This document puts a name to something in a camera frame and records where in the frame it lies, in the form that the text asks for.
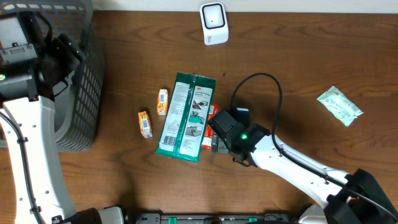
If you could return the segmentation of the red white tube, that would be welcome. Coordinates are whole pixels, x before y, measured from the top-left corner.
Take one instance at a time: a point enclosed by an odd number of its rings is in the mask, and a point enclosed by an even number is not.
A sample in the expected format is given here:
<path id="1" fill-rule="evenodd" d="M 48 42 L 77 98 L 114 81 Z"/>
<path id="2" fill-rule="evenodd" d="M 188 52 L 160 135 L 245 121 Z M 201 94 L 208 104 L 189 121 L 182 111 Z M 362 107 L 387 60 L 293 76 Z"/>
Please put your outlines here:
<path id="1" fill-rule="evenodd" d="M 219 111 L 220 106 L 217 104 L 211 104 L 210 110 L 209 110 L 209 115 L 208 115 L 208 120 L 210 120 L 217 112 Z M 212 141 L 213 141 L 213 131 L 210 128 L 210 126 L 207 124 L 203 141 L 201 144 L 202 149 L 211 149 L 212 148 Z"/>

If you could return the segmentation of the green wipes package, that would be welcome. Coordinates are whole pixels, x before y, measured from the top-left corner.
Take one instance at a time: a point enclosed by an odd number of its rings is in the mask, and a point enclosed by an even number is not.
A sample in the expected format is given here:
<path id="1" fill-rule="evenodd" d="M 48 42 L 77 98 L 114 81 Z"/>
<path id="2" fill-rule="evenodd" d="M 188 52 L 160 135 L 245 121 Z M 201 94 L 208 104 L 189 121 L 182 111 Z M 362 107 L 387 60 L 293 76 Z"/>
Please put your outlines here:
<path id="1" fill-rule="evenodd" d="M 213 78 L 177 74 L 157 155 L 199 162 L 215 87 Z"/>

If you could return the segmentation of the orange small box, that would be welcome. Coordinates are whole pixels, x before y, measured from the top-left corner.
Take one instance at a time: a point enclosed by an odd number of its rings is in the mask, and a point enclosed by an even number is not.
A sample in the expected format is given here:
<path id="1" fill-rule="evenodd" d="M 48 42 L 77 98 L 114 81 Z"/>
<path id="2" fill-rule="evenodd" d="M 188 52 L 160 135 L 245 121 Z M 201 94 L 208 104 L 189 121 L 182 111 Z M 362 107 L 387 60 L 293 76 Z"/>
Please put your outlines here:
<path id="1" fill-rule="evenodd" d="M 139 126 L 141 134 L 144 138 L 152 137 L 152 126 L 150 123 L 149 115 L 146 111 L 138 112 Z"/>
<path id="2" fill-rule="evenodd" d="M 157 114 L 165 116 L 167 114 L 168 107 L 168 90 L 160 89 L 157 99 Z"/>

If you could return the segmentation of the pale green tissue pack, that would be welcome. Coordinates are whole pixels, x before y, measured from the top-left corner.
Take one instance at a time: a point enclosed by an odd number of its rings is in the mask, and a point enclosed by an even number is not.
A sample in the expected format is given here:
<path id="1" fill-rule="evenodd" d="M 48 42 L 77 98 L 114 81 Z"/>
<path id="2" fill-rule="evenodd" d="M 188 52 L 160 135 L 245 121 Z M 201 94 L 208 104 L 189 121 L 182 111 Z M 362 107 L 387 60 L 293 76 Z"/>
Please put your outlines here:
<path id="1" fill-rule="evenodd" d="M 345 95 L 332 86 L 329 90 L 321 94 L 317 100 L 333 114 L 335 118 L 348 127 L 363 112 Z"/>

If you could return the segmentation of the green lid cream jar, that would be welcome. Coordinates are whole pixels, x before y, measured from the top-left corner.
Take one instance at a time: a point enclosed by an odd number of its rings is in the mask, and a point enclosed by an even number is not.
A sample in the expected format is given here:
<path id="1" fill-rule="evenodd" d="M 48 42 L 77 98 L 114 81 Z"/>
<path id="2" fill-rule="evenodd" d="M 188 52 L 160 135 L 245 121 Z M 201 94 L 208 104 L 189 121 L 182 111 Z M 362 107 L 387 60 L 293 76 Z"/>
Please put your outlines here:
<path id="1" fill-rule="evenodd" d="M 245 126 L 250 125 L 250 115 L 247 108 L 236 108 L 235 109 L 236 119 Z"/>

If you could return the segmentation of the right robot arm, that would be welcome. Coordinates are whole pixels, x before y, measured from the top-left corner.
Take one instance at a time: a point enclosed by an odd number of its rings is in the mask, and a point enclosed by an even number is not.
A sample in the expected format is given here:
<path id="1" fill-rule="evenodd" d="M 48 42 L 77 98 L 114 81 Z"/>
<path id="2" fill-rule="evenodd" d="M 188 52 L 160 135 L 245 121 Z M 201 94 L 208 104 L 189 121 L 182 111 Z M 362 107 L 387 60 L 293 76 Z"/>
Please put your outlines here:
<path id="1" fill-rule="evenodd" d="M 249 113 L 230 103 L 209 121 L 233 161 L 258 167 L 283 178 L 323 210 L 327 223 L 397 223 L 397 210 L 378 184 L 363 169 L 354 174 L 334 169 L 296 151 L 276 133 L 281 104 L 271 129 L 249 125 Z"/>

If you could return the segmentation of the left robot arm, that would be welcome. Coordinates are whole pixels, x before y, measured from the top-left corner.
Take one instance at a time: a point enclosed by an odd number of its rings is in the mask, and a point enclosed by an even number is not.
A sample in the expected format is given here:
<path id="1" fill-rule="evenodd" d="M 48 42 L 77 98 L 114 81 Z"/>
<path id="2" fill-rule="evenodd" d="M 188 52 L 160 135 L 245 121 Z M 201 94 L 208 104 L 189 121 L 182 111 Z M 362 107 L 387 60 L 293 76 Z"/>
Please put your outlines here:
<path id="1" fill-rule="evenodd" d="M 37 11 L 1 16 L 1 126 L 16 190 L 16 223 L 124 223 L 112 206 L 77 211 L 55 140 L 55 85 L 85 55 L 67 35 L 43 34 Z"/>

